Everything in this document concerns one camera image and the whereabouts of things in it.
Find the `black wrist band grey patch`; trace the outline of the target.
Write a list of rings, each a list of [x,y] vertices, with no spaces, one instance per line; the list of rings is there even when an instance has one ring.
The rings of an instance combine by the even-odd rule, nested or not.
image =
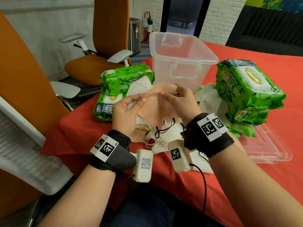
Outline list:
[[[90,150],[90,165],[99,170],[124,171],[137,164],[136,157],[130,153],[131,140],[125,134],[110,130],[103,134]]]

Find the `orange office chair white frame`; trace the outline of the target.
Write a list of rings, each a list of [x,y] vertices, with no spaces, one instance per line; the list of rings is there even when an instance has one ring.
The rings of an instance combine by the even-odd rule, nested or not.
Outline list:
[[[37,60],[1,11],[0,96],[43,135],[70,112],[58,99]],[[0,219],[41,195],[34,187],[0,169]]]

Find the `black wrist band white marker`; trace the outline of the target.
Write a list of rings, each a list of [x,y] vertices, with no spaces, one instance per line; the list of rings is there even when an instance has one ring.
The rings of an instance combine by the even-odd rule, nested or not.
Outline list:
[[[181,136],[184,147],[189,150],[197,149],[208,158],[234,144],[228,128],[214,113],[197,115],[181,132]]]

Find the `beige face mask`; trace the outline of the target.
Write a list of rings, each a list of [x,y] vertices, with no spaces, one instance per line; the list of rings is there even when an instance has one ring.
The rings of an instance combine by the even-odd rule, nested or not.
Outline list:
[[[152,128],[162,129],[162,121],[172,122],[173,118],[178,120],[178,116],[172,107],[172,105],[164,100],[158,93],[161,91],[176,94],[177,86],[169,83],[159,83],[153,85],[153,87],[144,95],[146,102],[138,115],[152,126]]]

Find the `red fire extinguisher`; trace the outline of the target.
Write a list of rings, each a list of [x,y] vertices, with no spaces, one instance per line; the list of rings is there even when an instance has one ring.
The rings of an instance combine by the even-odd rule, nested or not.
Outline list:
[[[143,17],[143,41],[144,44],[149,44],[149,36],[152,32],[153,20],[149,11],[144,13]]]

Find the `white mask with black loops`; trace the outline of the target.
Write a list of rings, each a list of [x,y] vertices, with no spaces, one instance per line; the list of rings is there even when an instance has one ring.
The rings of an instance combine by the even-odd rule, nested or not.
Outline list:
[[[175,125],[176,121],[175,118],[172,118],[172,121],[166,121],[165,119],[162,120],[162,129],[159,129],[156,126],[156,132],[154,134],[155,138],[160,138],[160,134],[167,132],[173,125]]]

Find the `dark sofa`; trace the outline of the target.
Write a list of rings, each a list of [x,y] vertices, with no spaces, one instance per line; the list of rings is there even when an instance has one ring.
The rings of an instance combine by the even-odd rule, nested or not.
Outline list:
[[[303,13],[245,5],[225,45],[303,57]]]

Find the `red tablecloth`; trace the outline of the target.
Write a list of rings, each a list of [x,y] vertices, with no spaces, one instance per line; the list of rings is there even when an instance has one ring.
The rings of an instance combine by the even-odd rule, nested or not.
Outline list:
[[[272,110],[267,122],[293,153],[291,161],[258,164],[272,179],[303,205],[303,57],[282,56],[205,43],[219,61],[253,61],[286,93],[282,109]],[[41,153],[57,156],[79,176],[89,164],[90,150],[112,124],[97,119],[93,113],[98,94],[63,117],[46,136]],[[173,194],[177,199],[202,211],[204,181],[201,173],[191,170],[177,174],[168,152],[153,157],[150,184]]]

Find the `person's left forearm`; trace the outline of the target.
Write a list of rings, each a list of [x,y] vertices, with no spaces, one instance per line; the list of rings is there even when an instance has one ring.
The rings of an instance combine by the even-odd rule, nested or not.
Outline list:
[[[115,177],[110,170],[87,165],[38,227],[99,227]]]

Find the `clear plastic bin lid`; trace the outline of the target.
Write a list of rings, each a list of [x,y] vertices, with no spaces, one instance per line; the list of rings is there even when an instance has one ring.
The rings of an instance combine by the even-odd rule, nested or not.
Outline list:
[[[256,137],[240,135],[240,143],[255,163],[279,163],[293,159],[291,149],[269,123],[253,127]]]

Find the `black door frame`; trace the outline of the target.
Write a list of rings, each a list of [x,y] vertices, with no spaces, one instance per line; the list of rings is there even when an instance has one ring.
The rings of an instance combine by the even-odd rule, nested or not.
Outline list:
[[[199,38],[211,0],[164,0],[160,32]]]

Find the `colourful wall painting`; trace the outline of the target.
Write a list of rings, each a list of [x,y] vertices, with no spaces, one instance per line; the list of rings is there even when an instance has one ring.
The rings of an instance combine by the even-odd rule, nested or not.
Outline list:
[[[303,0],[246,0],[244,5],[303,14]]]

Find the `clear plastic storage bin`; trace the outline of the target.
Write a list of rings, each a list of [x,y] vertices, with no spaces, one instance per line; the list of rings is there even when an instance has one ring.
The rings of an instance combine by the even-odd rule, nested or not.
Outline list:
[[[218,57],[193,35],[152,32],[149,36],[154,84],[180,84],[198,92]]]

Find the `person's right hand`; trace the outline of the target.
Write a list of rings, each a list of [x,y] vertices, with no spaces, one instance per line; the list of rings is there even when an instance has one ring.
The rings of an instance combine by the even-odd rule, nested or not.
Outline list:
[[[181,118],[183,124],[187,126],[202,111],[195,100],[193,92],[189,88],[180,84],[176,84],[176,86],[176,104],[172,104],[172,107],[178,117]]]

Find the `green wet wipes pack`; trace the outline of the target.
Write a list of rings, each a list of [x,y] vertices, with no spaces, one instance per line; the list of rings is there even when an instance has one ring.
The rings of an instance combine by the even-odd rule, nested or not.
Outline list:
[[[113,105],[125,98],[126,94],[109,95],[106,88],[102,87],[95,105],[94,115],[102,121],[112,121]]]
[[[154,82],[154,72],[146,64],[138,64],[123,68],[106,70],[100,75],[101,82],[111,96],[127,93],[130,85],[147,76],[151,83]]]

